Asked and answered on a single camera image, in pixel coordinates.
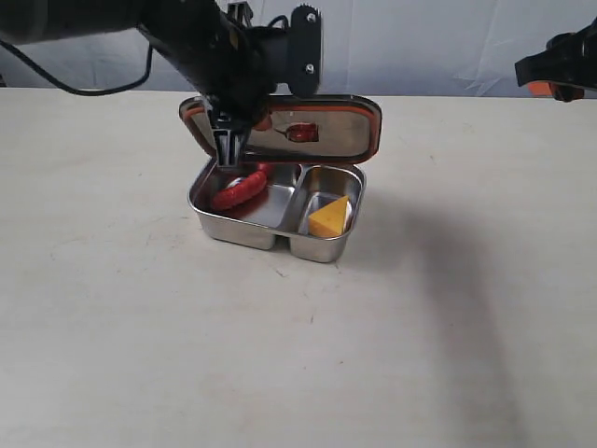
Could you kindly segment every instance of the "white table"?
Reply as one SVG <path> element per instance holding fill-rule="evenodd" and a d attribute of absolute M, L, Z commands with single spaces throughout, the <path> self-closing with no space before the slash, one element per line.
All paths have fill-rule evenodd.
<path fill-rule="evenodd" d="M 597 102 L 374 98 L 319 265 L 202 233 L 188 96 L 0 90 L 0 446 L 597 446 Z"/>

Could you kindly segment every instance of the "yellow cheese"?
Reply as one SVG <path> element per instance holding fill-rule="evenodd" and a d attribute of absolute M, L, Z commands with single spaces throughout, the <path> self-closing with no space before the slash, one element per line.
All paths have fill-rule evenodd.
<path fill-rule="evenodd" d="M 348 196 L 329 203 L 309 215 L 309 233 L 320 238 L 334 238 L 344 232 Z"/>

